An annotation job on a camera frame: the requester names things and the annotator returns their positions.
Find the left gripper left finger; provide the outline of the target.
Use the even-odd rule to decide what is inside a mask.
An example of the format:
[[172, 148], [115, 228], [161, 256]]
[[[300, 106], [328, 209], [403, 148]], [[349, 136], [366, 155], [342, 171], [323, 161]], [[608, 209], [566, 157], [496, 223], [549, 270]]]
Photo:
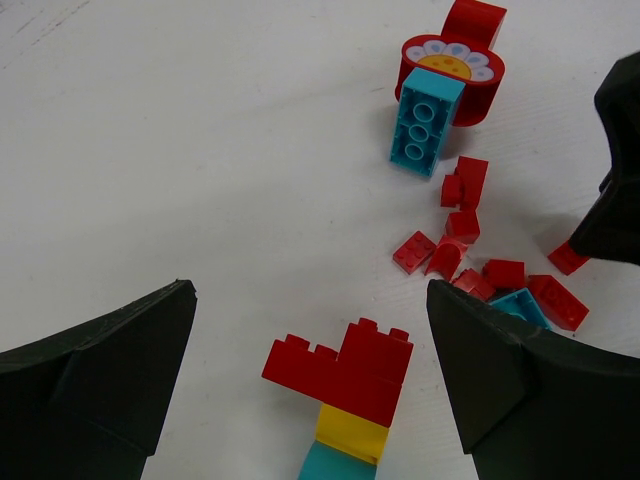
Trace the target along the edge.
[[139, 479], [156, 452], [197, 305], [176, 280], [1, 355], [4, 479]]

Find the teal long lego brick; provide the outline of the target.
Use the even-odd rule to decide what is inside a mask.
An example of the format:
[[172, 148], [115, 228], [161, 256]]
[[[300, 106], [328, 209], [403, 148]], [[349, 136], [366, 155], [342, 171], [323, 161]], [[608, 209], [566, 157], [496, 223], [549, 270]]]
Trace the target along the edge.
[[399, 100], [390, 161], [431, 177], [444, 148], [464, 92], [462, 81], [414, 69]]

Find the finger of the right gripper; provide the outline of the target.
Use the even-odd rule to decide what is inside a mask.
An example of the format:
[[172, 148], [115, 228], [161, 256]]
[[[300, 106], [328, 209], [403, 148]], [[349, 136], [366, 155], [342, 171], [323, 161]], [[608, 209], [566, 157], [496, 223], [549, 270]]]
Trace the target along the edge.
[[616, 61], [594, 96], [611, 168], [569, 238], [579, 255], [639, 263], [639, 54]]

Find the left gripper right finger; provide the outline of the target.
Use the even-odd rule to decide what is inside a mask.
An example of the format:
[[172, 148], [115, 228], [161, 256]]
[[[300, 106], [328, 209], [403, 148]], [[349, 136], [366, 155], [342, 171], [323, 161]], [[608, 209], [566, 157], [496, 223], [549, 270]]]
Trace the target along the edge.
[[639, 361], [443, 281], [426, 309], [464, 453], [481, 479], [636, 479]]

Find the red flower lego block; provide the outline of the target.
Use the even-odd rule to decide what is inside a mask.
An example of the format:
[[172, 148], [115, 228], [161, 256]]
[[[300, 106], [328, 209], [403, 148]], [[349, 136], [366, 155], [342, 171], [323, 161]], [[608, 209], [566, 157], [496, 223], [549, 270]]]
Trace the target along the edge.
[[465, 84], [454, 126], [483, 121], [506, 71], [493, 52], [506, 13], [503, 7], [481, 1], [455, 1], [439, 34], [417, 35], [402, 45], [395, 97], [400, 97], [414, 69], [429, 70]]

